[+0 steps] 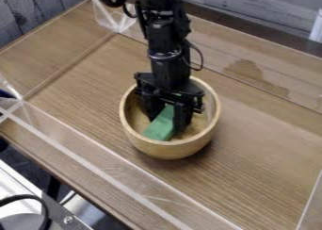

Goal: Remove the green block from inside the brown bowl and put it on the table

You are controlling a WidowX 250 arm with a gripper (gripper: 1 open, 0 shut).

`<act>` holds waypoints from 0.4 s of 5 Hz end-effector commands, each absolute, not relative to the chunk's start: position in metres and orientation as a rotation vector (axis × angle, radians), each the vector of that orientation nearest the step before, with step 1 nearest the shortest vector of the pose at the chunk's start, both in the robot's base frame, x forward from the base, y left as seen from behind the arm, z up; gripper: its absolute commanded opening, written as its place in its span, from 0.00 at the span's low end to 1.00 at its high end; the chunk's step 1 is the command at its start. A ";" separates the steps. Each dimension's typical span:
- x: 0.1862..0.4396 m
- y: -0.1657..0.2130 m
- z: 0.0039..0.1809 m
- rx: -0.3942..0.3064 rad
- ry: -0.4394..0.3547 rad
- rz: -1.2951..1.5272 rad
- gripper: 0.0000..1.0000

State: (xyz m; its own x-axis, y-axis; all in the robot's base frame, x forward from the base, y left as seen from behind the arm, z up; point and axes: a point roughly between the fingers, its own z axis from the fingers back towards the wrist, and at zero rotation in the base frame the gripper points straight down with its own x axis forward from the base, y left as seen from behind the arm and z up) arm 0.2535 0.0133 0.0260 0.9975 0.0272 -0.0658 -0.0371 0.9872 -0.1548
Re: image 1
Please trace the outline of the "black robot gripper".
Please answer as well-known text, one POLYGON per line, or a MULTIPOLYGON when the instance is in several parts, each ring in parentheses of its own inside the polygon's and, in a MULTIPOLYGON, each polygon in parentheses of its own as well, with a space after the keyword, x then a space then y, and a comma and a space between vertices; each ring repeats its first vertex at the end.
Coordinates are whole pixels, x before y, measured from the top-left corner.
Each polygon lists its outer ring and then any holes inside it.
POLYGON ((174 106, 174 129, 180 134, 192 124, 193 114, 204 112, 205 91, 190 79, 194 70, 190 49, 169 52, 149 50, 148 56, 152 72, 135 73, 137 93, 150 121, 160 116, 166 104, 174 106))

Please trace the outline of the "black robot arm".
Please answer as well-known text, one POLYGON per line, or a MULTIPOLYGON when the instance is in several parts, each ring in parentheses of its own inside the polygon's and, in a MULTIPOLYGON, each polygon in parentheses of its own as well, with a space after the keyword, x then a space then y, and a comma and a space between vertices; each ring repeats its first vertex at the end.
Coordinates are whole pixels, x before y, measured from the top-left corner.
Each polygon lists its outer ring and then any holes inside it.
POLYGON ((174 131, 181 133, 192 124, 193 115, 204 111, 205 91, 193 83, 190 51, 196 48, 188 40, 192 20, 184 0, 99 0, 111 8, 134 11, 125 14, 139 21, 148 39, 148 56, 152 71, 137 73, 137 94, 144 101, 150 120, 156 120, 168 105, 174 107, 174 131))

